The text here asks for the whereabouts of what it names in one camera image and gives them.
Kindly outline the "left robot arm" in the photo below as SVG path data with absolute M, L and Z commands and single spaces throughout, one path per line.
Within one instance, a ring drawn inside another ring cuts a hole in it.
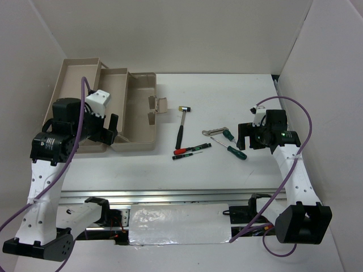
M 107 94 L 96 92 L 84 101 L 63 98 L 53 103 L 53 117 L 32 141 L 32 180 L 23 221 L 15 237 L 3 243 L 3 253 L 61 262 L 88 226 L 120 223 L 121 211 L 97 197 L 57 218 L 62 184 L 79 143 L 85 139 L 113 143 L 118 116 L 112 114 L 108 129 L 104 128 L 109 100 Z

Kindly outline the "silver foil tape sheet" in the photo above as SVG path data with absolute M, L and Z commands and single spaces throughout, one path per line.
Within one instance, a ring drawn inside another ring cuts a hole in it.
M 231 238 L 228 205 L 133 205 L 129 217 L 131 245 L 223 244 Z

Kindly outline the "short green screwdriver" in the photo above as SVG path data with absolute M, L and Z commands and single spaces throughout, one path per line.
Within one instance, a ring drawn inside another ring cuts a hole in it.
M 233 143 L 237 144 L 237 141 L 236 141 L 235 137 L 231 134 L 230 130 L 226 129 L 226 130 L 224 130 L 224 131 L 223 131 L 223 133 L 222 133 L 222 134 L 223 134 L 223 136 L 224 136 L 225 138 L 227 138 L 230 142 L 233 142 Z

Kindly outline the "long green screwdriver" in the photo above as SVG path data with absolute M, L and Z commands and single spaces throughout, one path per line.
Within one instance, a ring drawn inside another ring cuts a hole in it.
M 233 154 L 236 158 L 240 159 L 240 160 L 246 160 L 247 159 L 247 155 L 245 153 L 243 153 L 242 151 L 239 151 L 235 148 L 233 148 L 232 146 L 228 146 L 224 143 L 222 143 L 221 141 L 215 139 L 214 137 L 211 137 L 211 139 L 215 142 L 217 142 L 218 144 L 224 146 L 229 153 Z

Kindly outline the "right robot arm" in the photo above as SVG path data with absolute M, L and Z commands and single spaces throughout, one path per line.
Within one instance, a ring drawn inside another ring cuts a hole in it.
M 330 207 L 322 204 L 307 174 L 301 142 L 288 129 L 286 112 L 281 109 L 251 109 L 254 120 L 238 126 L 238 148 L 244 150 L 245 138 L 254 150 L 269 148 L 277 161 L 284 185 L 287 205 L 271 201 L 269 194 L 253 194 L 248 201 L 247 216 L 253 222 L 266 218 L 275 227 L 279 242 L 284 244 L 320 244 L 332 219 Z

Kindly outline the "aluminium mounting rail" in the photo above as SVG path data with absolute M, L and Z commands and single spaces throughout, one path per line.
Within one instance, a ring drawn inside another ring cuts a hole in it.
M 247 200 L 255 192 L 251 189 L 65 191 L 61 193 L 60 204 L 80 205 L 90 197 L 107 199 L 113 205 L 233 202 Z

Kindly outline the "red black precision screwdriver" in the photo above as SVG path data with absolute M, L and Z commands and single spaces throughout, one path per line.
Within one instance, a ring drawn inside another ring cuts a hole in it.
M 211 146 L 212 146 L 211 143 L 204 143 L 204 144 L 201 144 L 201 145 L 195 146 L 195 147 L 181 148 L 181 149 L 175 150 L 174 155 L 182 155 L 182 154 L 185 154 L 185 153 L 187 153 L 189 151 L 198 151 L 198 150 L 202 150 L 202 149 L 205 149 L 205 148 L 209 148 Z

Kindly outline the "silver adjustable wrench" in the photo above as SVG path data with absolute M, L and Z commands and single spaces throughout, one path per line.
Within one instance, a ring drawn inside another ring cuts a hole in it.
M 228 130 L 227 127 L 221 127 L 218 129 L 212 129 L 212 130 L 203 130 L 201 133 L 203 136 L 211 137 L 214 135 L 222 134 L 225 130 Z

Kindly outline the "small rubber mallet hammer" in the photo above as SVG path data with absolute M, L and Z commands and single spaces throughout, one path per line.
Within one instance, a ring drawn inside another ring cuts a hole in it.
M 177 139 L 176 139 L 176 145 L 175 145 L 176 150 L 181 148 L 182 138 L 183 138 L 183 130 L 184 130 L 184 123 L 185 123 L 185 116 L 186 116 L 187 112 L 191 111 L 191 108 L 190 107 L 185 107 L 185 106 L 180 106 L 178 108 L 178 110 L 182 112 L 182 117 L 181 117 L 181 123 L 180 123 L 180 126 L 179 126 L 179 131 L 178 131 L 178 135 L 177 135 Z

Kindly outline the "beige plastic toolbox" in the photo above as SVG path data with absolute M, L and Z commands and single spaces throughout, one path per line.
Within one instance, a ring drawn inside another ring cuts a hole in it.
M 118 135 L 110 148 L 116 152 L 153 150 L 156 115 L 167 112 L 167 99 L 157 97 L 156 74 L 107 68 L 99 58 L 65 59 L 50 101 L 54 103 L 65 97 L 79 99 L 82 77 L 87 78 L 91 90 L 102 90 L 111 96 L 104 127 L 109 127 L 112 114 L 119 118 Z

